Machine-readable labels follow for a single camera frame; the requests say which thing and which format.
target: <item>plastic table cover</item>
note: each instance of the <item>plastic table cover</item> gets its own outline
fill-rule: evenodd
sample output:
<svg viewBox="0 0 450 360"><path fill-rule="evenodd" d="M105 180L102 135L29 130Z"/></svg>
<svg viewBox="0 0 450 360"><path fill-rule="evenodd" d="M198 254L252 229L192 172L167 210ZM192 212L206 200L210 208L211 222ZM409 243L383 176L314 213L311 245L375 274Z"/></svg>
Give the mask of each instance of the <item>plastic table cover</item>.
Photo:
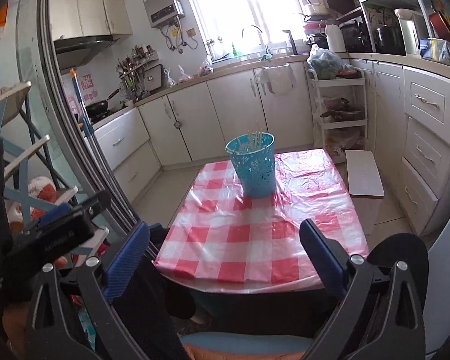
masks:
<svg viewBox="0 0 450 360"><path fill-rule="evenodd" d="M155 260L171 280L204 292L310 290L320 278L299 239L311 218L348 254L368 255L352 200L323 149L275 155L276 192L243 196L230 161L195 179Z"/></svg>

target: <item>white step stool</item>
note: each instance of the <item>white step stool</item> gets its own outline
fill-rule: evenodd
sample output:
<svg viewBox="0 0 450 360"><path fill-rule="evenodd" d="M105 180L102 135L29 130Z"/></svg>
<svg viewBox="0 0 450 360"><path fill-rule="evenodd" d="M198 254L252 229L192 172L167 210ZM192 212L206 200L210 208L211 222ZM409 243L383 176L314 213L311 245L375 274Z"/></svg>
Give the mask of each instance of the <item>white step stool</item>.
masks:
<svg viewBox="0 0 450 360"><path fill-rule="evenodd" d="M366 235L372 233L385 192L373 153L346 150L348 193Z"/></svg>

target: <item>metal bolt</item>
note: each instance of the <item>metal bolt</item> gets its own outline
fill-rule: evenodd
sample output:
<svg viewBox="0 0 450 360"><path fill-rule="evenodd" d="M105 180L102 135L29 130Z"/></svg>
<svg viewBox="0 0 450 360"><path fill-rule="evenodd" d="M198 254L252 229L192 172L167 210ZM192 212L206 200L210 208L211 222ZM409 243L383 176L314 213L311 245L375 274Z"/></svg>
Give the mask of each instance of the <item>metal bolt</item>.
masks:
<svg viewBox="0 0 450 360"><path fill-rule="evenodd" d="M87 266L92 267L92 266L96 266L99 262L100 262L100 260L98 258L90 257L90 258L87 258L87 261L85 261L85 264Z"/></svg>
<svg viewBox="0 0 450 360"><path fill-rule="evenodd" d="M44 271L46 274L47 274L48 272L52 271L52 270L53 270L53 264L50 264L50 263L45 264L45 265L42 267L42 271Z"/></svg>
<svg viewBox="0 0 450 360"><path fill-rule="evenodd" d="M360 266L365 261L362 256L359 254L354 254L352 257L350 257L351 262L355 264L356 266Z"/></svg>
<svg viewBox="0 0 450 360"><path fill-rule="evenodd" d="M397 268L401 271L406 271L408 269L408 265L405 261L399 261L397 262Z"/></svg>

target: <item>window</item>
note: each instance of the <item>window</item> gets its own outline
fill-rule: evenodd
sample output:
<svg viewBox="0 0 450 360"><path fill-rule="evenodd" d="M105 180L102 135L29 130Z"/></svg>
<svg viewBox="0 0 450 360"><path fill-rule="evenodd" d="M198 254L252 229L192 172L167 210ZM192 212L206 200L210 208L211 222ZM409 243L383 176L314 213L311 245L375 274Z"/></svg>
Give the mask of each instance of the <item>window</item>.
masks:
<svg viewBox="0 0 450 360"><path fill-rule="evenodd" d="M232 52L232 43L240 54L286 47L291 30L302 39L303 17L300 0L192 0L205 41L214 40L214 58ZM262 29L261 34L251 25Z"/></svg>

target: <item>blue stool seat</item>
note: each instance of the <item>blue stool seat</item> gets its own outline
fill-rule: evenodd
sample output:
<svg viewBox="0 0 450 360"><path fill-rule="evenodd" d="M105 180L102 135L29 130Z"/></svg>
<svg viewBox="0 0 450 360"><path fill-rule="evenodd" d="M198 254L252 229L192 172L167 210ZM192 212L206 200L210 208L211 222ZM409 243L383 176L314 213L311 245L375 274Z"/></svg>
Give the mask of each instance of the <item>blue stool seat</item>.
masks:
<svg viewBox="0 0 450 360"><path fill-rule="evenodd" d="M181 337L182 344L240 355L278 355L306 351L313 339L294 335L247 335L220 332L194 333Z"/></svg>

